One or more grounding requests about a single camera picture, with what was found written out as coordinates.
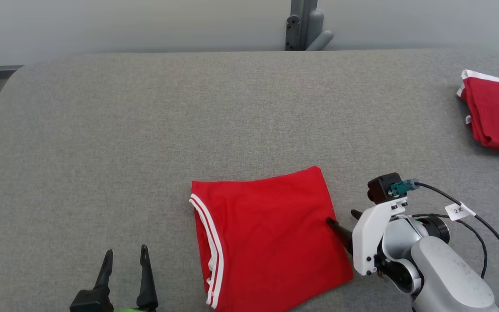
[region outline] teal connector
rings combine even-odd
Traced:
[[[415,182],[417,182],[416,179],[410,179],[410,180],[405,180],[402,182],[394,183],[390,186],[390,191],[392,194],[389,194],[393,197],[398,197],[401,195],[406,195],[406,193],[416,190],[419,187],[415,185]]]

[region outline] clothing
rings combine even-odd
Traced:
[[[471,112],[466,122],[473,137],[486,147],[499,150],[499,78],[466,69],[457,95]]]
[[[251,182],[192,182],[207,303],[285,311],[353,278],[321,170]]]

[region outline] gray fabric surface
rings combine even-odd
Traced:
[[[438,186],[499,231],[499,152],[464,125],[463,69],[499,54],[452,50],[86,55],[20,69],[0,94],[0,308],[66,311],[115,253],[111,302],[135,305],[147,244],[159,311],[204,311],[188,203],[195,180],[250,180],[317,165],[342,225],[372,206],[369,179]],[[412,193],[410,213],[449,202]],[[499,244],[486,275],[499,304]],[[450,224],[475,270],[474,235]],[[407,311],[388,280],[354,281],[296,311]]]

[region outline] folded red garment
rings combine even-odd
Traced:
[[[466,122],[473,137],[484,146],[499,150],[499,78],[466,69],[457,91],[471,112]]]
[[[335,215],[318,167],[194,181],[192,193],[207,304],[217,311],[285,311],[353,278],[326,222]]]

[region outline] white wall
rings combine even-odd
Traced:
[[[328,49],[499,49],[499,0],[318,0]],[[290,0],[0,0],[0,65],[89,52],[283,50]]]

